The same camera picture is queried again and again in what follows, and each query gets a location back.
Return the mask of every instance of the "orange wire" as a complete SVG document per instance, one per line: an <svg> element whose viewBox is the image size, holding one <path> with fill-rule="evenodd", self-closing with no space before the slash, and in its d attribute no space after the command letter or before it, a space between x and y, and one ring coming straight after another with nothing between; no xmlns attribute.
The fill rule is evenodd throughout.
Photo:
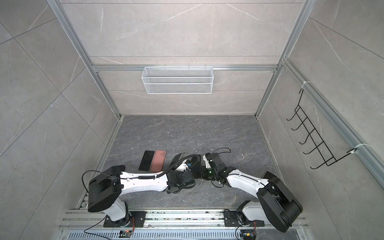
<svg viewBox="0 0 384 240"><path fill-rule="evenodd" d="M133 217L133 227L132 227L132 234L133 234L133 230L135 230L135 218Z"/></svg>
<svg viewBox="0 0 384 240"><path fill-rule="evenodd" d="M255 234L255 231L256 231L256 221L253 221L253 224L255 225L255 229L253 230L252 234Z"/></svg>

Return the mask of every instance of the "white wire basket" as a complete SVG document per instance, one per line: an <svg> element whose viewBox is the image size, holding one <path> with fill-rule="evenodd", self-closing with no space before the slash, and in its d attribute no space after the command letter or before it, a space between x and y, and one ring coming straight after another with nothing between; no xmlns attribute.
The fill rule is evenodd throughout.
<svg viewBox="0 0 384 240"><path fill-rule="evenodd" d="M146 67L141 79L148 94L212 93L214 72L205 66Z"/></svg>

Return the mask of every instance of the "dark marble floor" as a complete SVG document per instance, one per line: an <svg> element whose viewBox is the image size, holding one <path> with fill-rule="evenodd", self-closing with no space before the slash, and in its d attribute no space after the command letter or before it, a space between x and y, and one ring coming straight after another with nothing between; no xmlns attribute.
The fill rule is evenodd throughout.
<svg viewBox="0 0 384 240"><path fill-rule="evenodd" d="M285 233L277 229L256 230L256 240L302 240L296 229L288 229Z"/></svg>
<svg viewBox="0 0 384 240"><path fill-rule="evenodd" d="M125 165L127 172L139 173L145 150L167 152L163 169L181 152L205 154L219 147L232 153L220 155L226 166L262 177L276 173L262 133L254 116L125 116L104 165ZM216 188L211 182L196 180L192 189L177 194L146 191L120 197L130 208L236 208L254 196L236 188Z"/></svg>

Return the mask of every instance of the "pink smartphone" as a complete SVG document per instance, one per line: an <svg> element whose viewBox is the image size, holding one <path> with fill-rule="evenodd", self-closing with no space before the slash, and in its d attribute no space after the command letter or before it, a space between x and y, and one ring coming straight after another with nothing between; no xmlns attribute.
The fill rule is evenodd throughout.
<svg viewBox="0 0 384 240"><path fill-rule="evenodd" d="M163 168L164 159L166 158L166 151L157 150L152 159L152 164L149 170L152 172L160 172Z"/></svg>

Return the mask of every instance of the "cable tie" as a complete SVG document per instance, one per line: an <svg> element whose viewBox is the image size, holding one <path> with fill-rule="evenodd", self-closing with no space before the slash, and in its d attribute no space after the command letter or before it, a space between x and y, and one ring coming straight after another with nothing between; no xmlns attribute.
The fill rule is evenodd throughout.
<svg viewBox="0 0 384 240"><path fill-rule="evenodd" d="M304 87L304 84L306 84L306 83L310 83L309 81L304 81L303 82L303 85L301 86L301 88L303 88Z"/></svg>
<svg viewBox="0 0 384 240"><path fill-rule="evenodd" d="M350 151L348 151L348 152L353 154L353 153L355 153L355 151L358 149L358 147L363 146L363 145L367 145L367 146L369 146L369 144L366 144L366 143L360 143L360 144L356 145L352 150L350 150Z"/></svg>

